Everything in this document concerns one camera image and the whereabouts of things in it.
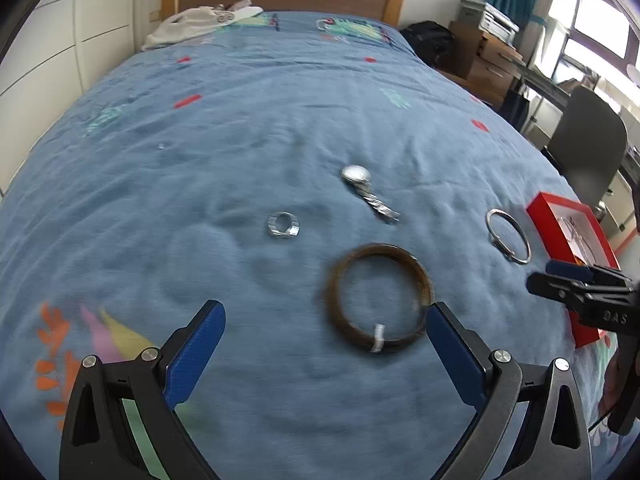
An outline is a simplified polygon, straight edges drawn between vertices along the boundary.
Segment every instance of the bedspread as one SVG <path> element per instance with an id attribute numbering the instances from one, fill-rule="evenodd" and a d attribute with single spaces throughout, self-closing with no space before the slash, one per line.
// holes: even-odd
<path id="1" fill-rule="evenodd" d="M 369 169 L 397 224 L 345 186 L 347 164 Z M 214 299 L 226 332 L 177 411 L 220 478 L 429 478 L 473 414 L 433 346 L 424 337 L 371 356 L 324 313 L 330 267 L 384 242 L 414 254 L 437 300 L 491 348 L 545 366 L 567 358 L 591 422 L 615 341 L 574 351 L 564 308 L 526 292 L 548 260 L 526 213 L 540 190 L 575 197 L 381 23 L 269 12 L 137 54 L 47 132 L 0 206 L 0 408 L 57 478 L 82 357 L 134 358 Z M 489 242 L 494 207 L 526 231 L 528 266 Z M 298 217 L 295 239 L 269 236 L 277 210 Z M 346 309 L 368 330 L 401 333 L 415 320 L 406 280 L 393 263 L 363 261 L 347 276 Z M 600 469 L 625 444 L 603 426 L 592 445 Z"/>

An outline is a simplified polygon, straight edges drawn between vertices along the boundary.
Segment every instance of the silver bangle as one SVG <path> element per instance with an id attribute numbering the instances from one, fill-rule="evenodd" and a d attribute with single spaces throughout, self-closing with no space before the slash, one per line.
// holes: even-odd
<path id="1" fill-rule="evenodd" d="M 284 231 L 280 231 L 276 226 L 276 222 L 281 216 L 288 217 L 290 222 L 290 226 L 287 227 Z M 298 223 L 298 219 L 294 215 L 292 215 L 291 213 L 287 213 L 286 211 L 276 211 L 271 216 L 269 216 L 267 227 L 269 228 L 269 232 L 272 236 L 279 238 L 293 238 L 300 231 L 300 224 Z"/>
<path id="2" fill-rule="evenodd" d="M 520 235 L 520 238 L 522 238 L 522 241 L 524 242 L 524 244 L 527 247 L 527 257 L 526 257 L 526 259 L 521 260 L 521 259 L 517 258 L 516 257 L 516 253 L 514 253 L 510 248 L 508 248 L 504 244 L 504 242 L 500 239 L 500 237 L 495 233 L 494 229 L 491 227 L 491 217 L 493 215 L 501 216 L 507 222 L 509 222 L 514 227 L 514 229 L 516 229 L 516 231 Z M 516 262 L 517 264 L 521 264 L 521 265 L 527 265 L 531 261 L 531 246 L 529 245 L 529 240 L 527 240 L 527 235 L 524 234 L 524 231 L 522 230 L 522 227 L 520 227 L 520 224 L 518 224 L 518 222 L 516 222 L 516 219 L 513 216 L 511 216 L 510 214 L 505 213 L 501 209 L 491 209 L 486 214 L 486 227 L 487 227 L 487 229 L 489 229 L 489 234 L 494 238 L 494 245 L 500 250 L 500 252 L 502 254 L 504 254 L 507 257 L 507 259 L 511 260 L 512 262 Z"/>

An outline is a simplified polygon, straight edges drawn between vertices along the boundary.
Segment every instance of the silver bolt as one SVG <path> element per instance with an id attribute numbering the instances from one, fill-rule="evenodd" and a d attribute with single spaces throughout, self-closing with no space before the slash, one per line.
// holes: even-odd
<path id="1" fill-rule="evenodd" d="M 511 361 L 511 354 L 506 350 L 496 350 L 494 352 L 494 358 L 499 363 L 508 363 Z"/>
<path id="2" fill-rule="evenodd" d="M 561 372 L 565 372 L 569 369 L 569 363 L 567 362 L 566 359 L 562 359 L 561 357 L 556 359 L 554 361 L 554 364 L 556 365 L 556 368 Z"/>
<path id="3" fill-rule="evenodd" d="M 82 359 L 82 366 L 85 368 L 91 368 L 93 365 L 95 365 L 95 362 L 95 355 L 88 355 L 87 357 Z"/>
<path id="4" fill-rule="evenodd" d="M 156 357 L 158 357 L 158 349 L 157 348 L 147 348 L 142 351 L 141 354 L 143 361 L 153 361 Z"/>

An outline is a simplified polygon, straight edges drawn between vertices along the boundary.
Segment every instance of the brown bangle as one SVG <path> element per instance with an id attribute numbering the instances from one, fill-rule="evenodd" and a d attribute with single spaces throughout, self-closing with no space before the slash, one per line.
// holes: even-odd
<path id="1" fill-rule="evenodd" d="M 380 344 L 380 340 L 363 332 L 359 327 L 349 321 L 345 317 L 340 303 L 339 283 L 341 277 L 344 276 L 344 273 L 351 264 L 368 256 L 385 256 L 395 260 L 411 273 L 418 286 L 419 310 L 415 330 L 400 339 L 382 340 L 382 344 Z M 359 247 L 347 254 L 332 269 L 327 286 L 326 302 L 329 320 L 348 341 L 370 352 L 397 351 L 409 346 L 424 333 L 425 312 L 427 307 L 433 303 L 433 285 L 420 262 L 412 254 L 393 245 L 371 244 Z"/>

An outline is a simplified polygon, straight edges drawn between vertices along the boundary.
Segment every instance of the ring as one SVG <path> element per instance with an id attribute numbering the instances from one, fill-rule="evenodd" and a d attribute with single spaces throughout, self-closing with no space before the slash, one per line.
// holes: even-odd
<path id="1" fill-rule="evenodd" d="M 504 218 L 507 222 L 509 222 L 514 229 L 522 238 L 522 241 L 527 247 L 527 257 L 524 260 L 521 260 L 516 257 L 516 253 L 514 253 L 510 248 L 508 248 L 504 242 L 500 239 L 500 237 L 495 233 L 494 229 L 491 227 L 491 217 L 493 215 L 498 215 Z M 494 245 L 504 254 L 509 260 L 512 262 L 516 262 L 517 264 L 527 265 L 531 261 L 531 246 L 529 245 L 529 240 L 527 240 L 527 235 L 524 234 L 522 227 L 520 224 L 516 222 L 516 219 L 510 214 L 505 213 L 501 209 L 491 209 L 486 213 L 486 227 L 489 229 L 489 234 L 494 238 Z"/>
<path id="2" fill-rule="evenodd" d="M 375 324 L 374 335 L 369 335 L 349 321 L 344 315 L 340 303 L 340 279 L 344 276 L 344 273 L 351 264 L 368 256 L 385 256 L 391 260 L 395 260 L 415 279 L 416 285 L 418 286 L 419 305 L 417 325 L 413 332 L 404 337 L 384 339 L 384 325 L 377 323 Z M 420 262 L 412 254 L 393 245 L 371 244 L 357 248 L 336 264 L 329 276 L 326 301 L 329 321 L 349 342 L 371 353 L 400 350 L 409 346 L 424 333 L 424 316 L 427 307 L 433 303 L 433 285 Z"/>
<path id="3" fill-rule="evenodd" d="M 276 226 L 278 218 L 282 216 L 288 217 L 290 222 L 290 226 L 287 227 L 284 231 L 280 231 Z M 298 232 L 300 231 L 300 224 L 298 223 L 298 219 L 291 213 L 287 213 L 286 211 L 276 211 L 271 216 L 269 216 L 267 226 L 269 227 L 269 232 L 271 233 L 271 235 L 281 238 L 293 238 L 294 236 L 297 236 Z"/>

